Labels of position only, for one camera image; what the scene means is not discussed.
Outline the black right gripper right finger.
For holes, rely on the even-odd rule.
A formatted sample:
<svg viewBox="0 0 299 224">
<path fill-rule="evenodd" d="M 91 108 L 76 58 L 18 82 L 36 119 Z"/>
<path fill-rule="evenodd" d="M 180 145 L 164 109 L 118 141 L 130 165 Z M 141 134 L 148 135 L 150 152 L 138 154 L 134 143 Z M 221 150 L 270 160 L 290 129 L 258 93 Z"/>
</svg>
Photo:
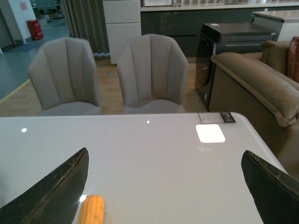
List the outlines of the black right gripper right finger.
<svg viewBox="0 0 299 224">
<path fill-rule="evenodd" d="M 241 160 L 243 176 L 265 224 L 299 222 L 299 182 L 247 150 Z"/>
</svg>

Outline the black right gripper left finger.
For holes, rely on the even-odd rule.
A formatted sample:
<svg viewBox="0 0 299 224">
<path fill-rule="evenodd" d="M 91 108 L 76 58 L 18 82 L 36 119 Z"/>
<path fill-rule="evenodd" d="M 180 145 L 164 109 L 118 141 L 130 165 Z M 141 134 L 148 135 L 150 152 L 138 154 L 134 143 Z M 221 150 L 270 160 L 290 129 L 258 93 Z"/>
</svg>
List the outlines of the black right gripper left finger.
<svg viewBox="0 0 299 224">
<path fill-rule="evenodd" d="M 89 153 L 80 149 L 0 209 L 2 224 L 71 224 L 88 175 Z"/>
</svg>

